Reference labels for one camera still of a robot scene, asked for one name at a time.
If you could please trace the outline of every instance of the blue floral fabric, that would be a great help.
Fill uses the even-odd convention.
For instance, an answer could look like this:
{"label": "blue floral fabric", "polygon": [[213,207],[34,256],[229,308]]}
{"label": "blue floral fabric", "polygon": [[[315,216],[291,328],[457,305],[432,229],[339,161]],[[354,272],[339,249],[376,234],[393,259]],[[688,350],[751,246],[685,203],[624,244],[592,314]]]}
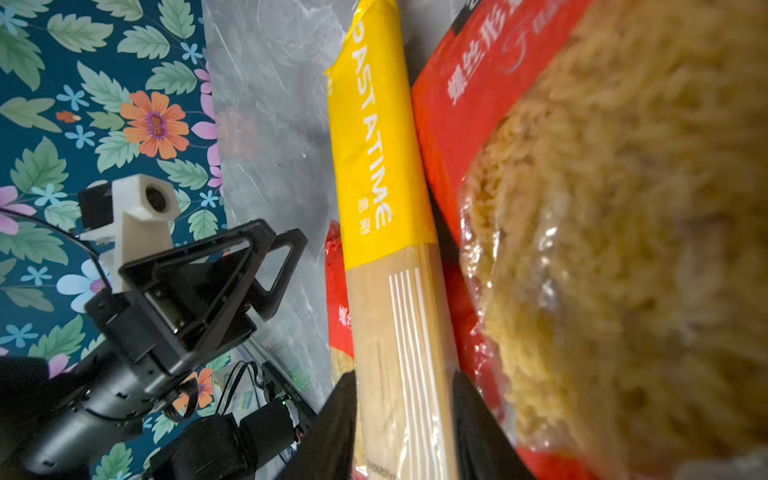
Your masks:
{"label": "blue floral fabric", "polygon": [[[176,245],[225,229],[201,23],[200,0],[0,0],[0,207],[80,232],[79,191],[142,173],[176,187]],[[71,369],[104,339],[84,313],[102,288],[82,250],[0,211],[0,355]],[[215,409],[212,372],[227,363],[194,374],[197,415]],[[159,414],[144,427],[94,480],[141,474],[181,430]]]}

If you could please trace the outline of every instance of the white stripe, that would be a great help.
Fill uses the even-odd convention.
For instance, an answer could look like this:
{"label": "white stripe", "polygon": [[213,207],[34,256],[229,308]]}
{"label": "white stripe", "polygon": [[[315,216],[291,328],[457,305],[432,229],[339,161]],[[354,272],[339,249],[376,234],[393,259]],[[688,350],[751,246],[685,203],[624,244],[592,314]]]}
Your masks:
{"label": "white stripe", "polygon": [[[408,396],[406,395],[406,376],[402,372],[402,348],[400,346],[400,329],[397,326],[397,310],[395,308],[395,290],[392,287],[392,275],[389,276],[389,298],[392,299],[392,318],[395,323],[395,336],[397,337],[397,357],[398,357],[398,365],[400,367],[400,384],[402,386],[402,401],[403,405],[408,405]],[[406,407],[406,438],[405,441],[410,443],[411,441],[411,425],[408,421],[408,409]],[[397,468],[397,476],[400,476],[400,468],[402,467],[402,463],[406,460],[406,453],[405,451],[400,452],[400,460],[399,465]]]}
{"label": "white stripe", "polygon": [[[408,297],[411,303],[411,318],[413,319],[413,332],[416,337],[416,354],[419,356],[419,369],[422,373],[421,387],[424,393],[424,403],[426,406],[426,415],[422,417],[422,421],[426,423],[426,429],[424,430],[424,441],[426,443],[427,455],[432,457],[431,462],[427,462],[426,478],[432,478],[429,474],[432,469],[437,469],[437,447],[436,435],[432,435],[432,409],[429,408],[429,393],[427,392],[427,378],[426,372],[424,372],[424,360],[422,359],[422,347],[421,338],[419,337],[419,324],[416,322],[416,311],[413,308],[413,289],[411,288],[411,271],[406,271],[406,278],[408,279]],[[424,345],[424,349],[428,349],[429,345]]]}
{"label": "white stripe", "polygon": [[[421,279],[421,273],[419,272],[419,269],[415,269],[415,277],[416,277],[416,289],[419,295],[419,310],[422,314],[422,328],[424,329],[424,341],[427,345],[430,345],[429,342],[429,331],[427,330],[427,315],[424,310],[424,294],[422,293],[422,279]],[[427,350],[427,361],[429,363],[429,379],[432,381],[432,402],[433,406],[435,407],[435,412],[439,412],[439,408],[437,405],[437,385],[435,384],[435,367],[432,365],[432,351],[431,349]],[[442,453],[439,466],[440,466],[440,478],[445,478],[445,462],[447,461],[446,453],[445,453],[445,436],[442,432],[442,422],[438,422],[438,430],[439,430],[439,437],[438,437],[438,443],[437,446],[440,448],[440,451]]]}
{"label": "white stripe", "polygon": [[422,477],[422,458],[421,458],[422,457],[422,449],[424,450],[424,457],[425,457],[425,459],[429,458],[428,457],[429,453],[427,452],[428,446],[426,445],[426,442],[427,442],[427,432],[426,432],[426,430],[424,430],[424,428],[423,428],[424,425],[422,424],[422,422],[424,420],[424,418],[422,416],[422,411],[424,410],[424,399],[422,398],[422,389],[419,388],[420,387],[419,384],[420,383],[423,384],[424,383],[424,379],[423,378],[419,378],[419,369],[417,368],[417,365],[416,365],[416,354],[415,354],[415,350],[413,349],[413,334],[411,333],[411,326],[412,326],[412,323],[415,320],[413,319],[413,317],[408,318],[408,303],[407,303],[408,299],[406,297],[406,281],[403,279],[403,272],[400,272],[400,288],[402,290],[402,307],[403,307],[403,309],[405,310],[405,313],[406,313],[404,315],[404,317],[403,317],[404,320],[406,321],[406,327],[405,327],[405,329],[403,329],[403,331],[404,332],[408,332],[408,338],[407,338],[407,341],[406,341],[406,345],[408,346],[408,348],[410,350],[411,366],[413,368],[413,376],[415,377],[415,384],[416,384],[415,397],[419,401],[419,414],[416,415],[414,413],[414,416],[413,416],[413,422],[416,424],[416,428],[415,428],[415,430],[416,430],[416,436],[415,437],[416,438],[415,439],[417,441],[416,448],[415,448],[415,453],[416,453],[416,458],[419,460],[419,463],[416,464],[416,472],[419,474],[419,476],[416,477],[416,478],[424,478],[424,477]]}
{"label": "white stripe", "polygon": [[410,478],[416,478],[416,477],[413,476],[413,464],[414,463],[416,463],[417,465],[421,464],[421,452],[418,449],[415,450],[415,452],[416,452],[416,459],[417,459],[418,463],[414,462],[413,461],[413,457],[412,457],[413,452],[414,452],[413,442],[414,441],[418,441],[418,439],[416,437],[418,436],[419,431],[418,431],[418,427],[417,427],[417,424],[416,424],[415,404],[413,402],[413,377],[411,375],[411,365],[413,364],[413,361],[412,361],[412,359],[408,358],[408,351],[405,348],[405,345],[407,345],[407,343],[406,343],[406,326],[405,326],[405,323],[403,322],[403,318],[402,318],[402,304],[400,302],[400,287],[399,287],[399,285],[397,283],[397,274],[395,274],[394,277],[395,277],[395,293],[397,294],[397,311],[399,313],[400,333],[402,334],[402,344],[403,344],[403,352],[404,352],[403,357],[406,359],[406,361],[405,361],[406,376],[408,377],[408,390],[409,390],[409,393],[410,393],[410,396],[411,396],[410,402],[406,403],[406,417],[408,417],[407,406],[408,406],[408,403],[410,403],[410,406],[411,406],[411,417],[410,418],[413,419],[413,423],[412,424],[410,423],[410,420],[409,420],[409,424],[413,425],[413,431],[412,431],[412,434],[410,436],[409,444],[408,444],[408,455],[411,456],[411,458],[409,458],[409,464],[410,464],[410,467],[411,467],[411,477]]}

